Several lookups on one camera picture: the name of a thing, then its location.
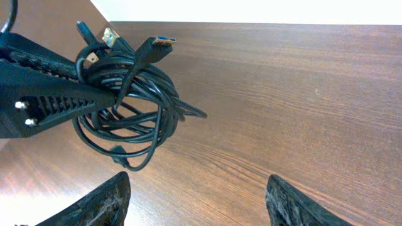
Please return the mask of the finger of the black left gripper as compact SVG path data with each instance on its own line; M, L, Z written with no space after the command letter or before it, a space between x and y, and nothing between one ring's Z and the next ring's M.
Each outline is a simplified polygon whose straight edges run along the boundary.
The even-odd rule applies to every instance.
M75 63L16 33L1 34L1 61L77 81Z
M112 92L1 62L1 138L30 137L115 104Z

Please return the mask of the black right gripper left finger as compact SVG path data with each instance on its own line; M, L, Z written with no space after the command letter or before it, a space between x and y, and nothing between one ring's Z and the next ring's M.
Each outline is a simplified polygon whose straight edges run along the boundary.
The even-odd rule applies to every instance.
M131 197L129 176L121 171L81 199L42 221L53 226L123 226Z

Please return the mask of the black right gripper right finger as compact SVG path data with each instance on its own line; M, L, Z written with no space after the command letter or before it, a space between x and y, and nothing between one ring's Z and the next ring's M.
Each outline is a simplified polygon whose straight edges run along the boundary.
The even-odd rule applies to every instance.
M271 225L349 225L278 175L270 175L265 202Z

